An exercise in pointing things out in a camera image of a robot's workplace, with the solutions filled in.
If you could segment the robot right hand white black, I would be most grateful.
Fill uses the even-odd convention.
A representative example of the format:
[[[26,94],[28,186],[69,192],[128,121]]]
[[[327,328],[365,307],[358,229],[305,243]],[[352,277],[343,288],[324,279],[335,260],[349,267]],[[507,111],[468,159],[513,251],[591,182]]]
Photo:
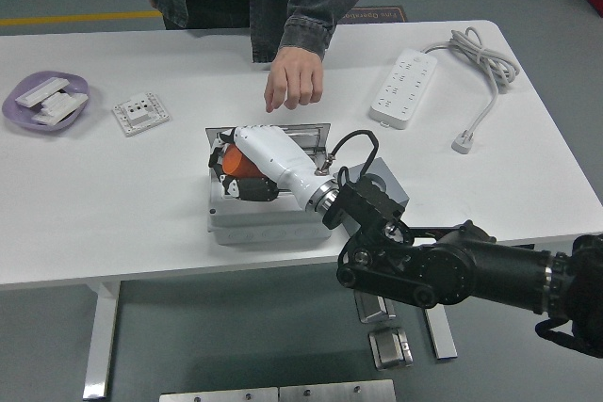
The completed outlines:
[[[218,133],[208,166],[225,192],[242,201],[273,201],[285,190],[300,208],[316,211],[337,191],[334,179],[318,174],[312,158],[274,125],[240,126]]]

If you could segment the person's left hand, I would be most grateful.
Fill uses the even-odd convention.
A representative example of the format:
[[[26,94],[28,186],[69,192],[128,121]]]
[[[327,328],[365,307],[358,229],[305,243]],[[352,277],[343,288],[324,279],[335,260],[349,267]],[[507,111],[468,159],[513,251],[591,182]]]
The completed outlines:
[[[270,65],[264,93],[266,111],[315,104],[322,94],[323,65],[319,55],[294,46],[281,48]]]

